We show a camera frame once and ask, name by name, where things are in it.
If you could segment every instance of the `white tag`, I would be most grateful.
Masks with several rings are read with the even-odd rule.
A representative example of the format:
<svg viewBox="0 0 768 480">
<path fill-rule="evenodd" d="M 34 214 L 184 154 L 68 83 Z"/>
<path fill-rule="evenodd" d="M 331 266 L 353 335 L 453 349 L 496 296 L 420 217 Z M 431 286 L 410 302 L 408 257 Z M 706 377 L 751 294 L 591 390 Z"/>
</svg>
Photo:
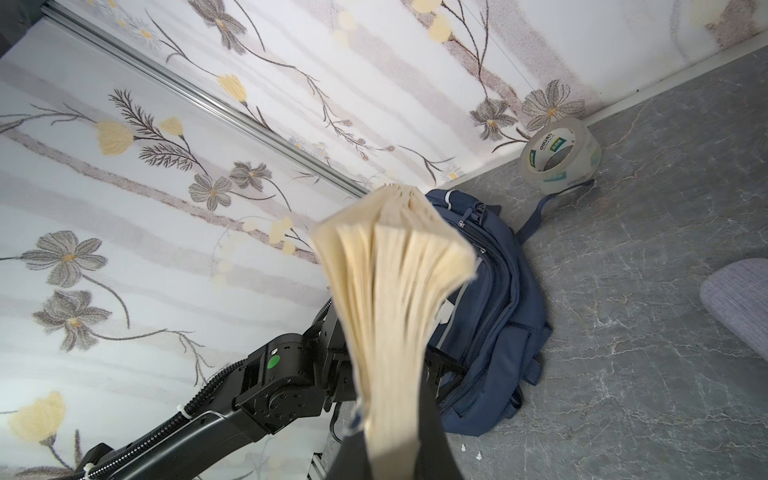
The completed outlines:
<svg viewBox="0 0 768 480">
<path fill-rule="evenodd" d="M 435 316 L 436 322 L 438 324 L 448 323 L 451 319 L 451 314 L 453 313 L 453 307 L 453 303 L 446 298 L 445 302 L 443 302 L 437 310 L 437 315 Z"/>
</svg>

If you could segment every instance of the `blue backpack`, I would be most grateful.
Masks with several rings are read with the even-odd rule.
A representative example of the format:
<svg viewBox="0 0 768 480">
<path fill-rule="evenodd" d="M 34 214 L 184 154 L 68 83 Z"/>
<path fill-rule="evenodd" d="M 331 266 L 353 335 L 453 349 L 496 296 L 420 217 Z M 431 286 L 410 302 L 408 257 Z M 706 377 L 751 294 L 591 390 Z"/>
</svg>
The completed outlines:
<svg viewBox="0 0 768 480">
<path fill-rule="evenodd" d="M 438 213 L 478 254 L 477 277 L 449 296 L 454 305 L 450 319 L 438 325 L 429 341 L 465 371 L 463 379 L 449 373 L 441 381 L 441 389 L 453 387 L 445 398 L 438 397 L 447 432 L 486 433 L 522 406 L 521 379 L 538 383 L 541 364 L 535 357 L 552 328 L 521 245 L 541 226 L 541 209 L 549 200 L 593 183 L 588 180 L 542 198 L 517 233 L 499 219 L 498 205 L 485 205 L 458 190 L 427 193 Z"/>
</svg>

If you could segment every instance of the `green circular sticker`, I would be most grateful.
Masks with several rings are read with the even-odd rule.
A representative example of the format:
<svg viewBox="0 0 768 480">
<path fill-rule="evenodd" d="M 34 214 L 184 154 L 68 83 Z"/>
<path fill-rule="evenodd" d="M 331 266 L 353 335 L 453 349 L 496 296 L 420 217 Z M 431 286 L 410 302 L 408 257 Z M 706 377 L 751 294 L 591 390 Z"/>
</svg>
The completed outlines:
<svg viewBox="0 0 768 480">
<path fill-rule="evenodd" d="M 272 357 L 272 358 L 270 359 L 270 361 L 269 361 L 269 362 L 266 364 L 266 369 L 271 369 L 272 367 L 274 367 L 275 365 L 277 365 L 277 363 L 278 363 L 279 361 L 280 361 L 280 355 L 275 355 L 275 356 L 274 356 L 274 357 Z"/>
</svg>

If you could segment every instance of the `book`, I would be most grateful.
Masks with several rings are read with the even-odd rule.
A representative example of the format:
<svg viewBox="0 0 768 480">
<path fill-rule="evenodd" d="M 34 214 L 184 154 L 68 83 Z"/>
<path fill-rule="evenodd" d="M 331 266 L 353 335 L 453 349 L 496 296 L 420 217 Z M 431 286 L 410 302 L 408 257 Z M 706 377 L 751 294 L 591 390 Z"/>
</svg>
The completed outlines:
<svg viewBox="0 0 768 480">
<path fill-rule="evenodd" d="M 412 478 L 435 314 L 475 251 L 415 187 L 387 185 L 311 233 L 352 359 L 375 480 Z"/>
</svg>

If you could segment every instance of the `roll of tape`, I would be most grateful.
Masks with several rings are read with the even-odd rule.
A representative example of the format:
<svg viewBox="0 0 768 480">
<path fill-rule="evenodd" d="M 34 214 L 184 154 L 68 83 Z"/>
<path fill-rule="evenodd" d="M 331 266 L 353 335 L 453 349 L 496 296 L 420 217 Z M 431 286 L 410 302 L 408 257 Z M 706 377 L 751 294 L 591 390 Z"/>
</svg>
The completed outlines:
<svg viewBox="0 0 768 480">
<path fill-rule="evenodd" d="M 533 136 L 520 156 L 520 174 L 543 194 L 556 194 L 589 180 L 603 150 L 576 118 L 553 122 Z"/>
</svg>

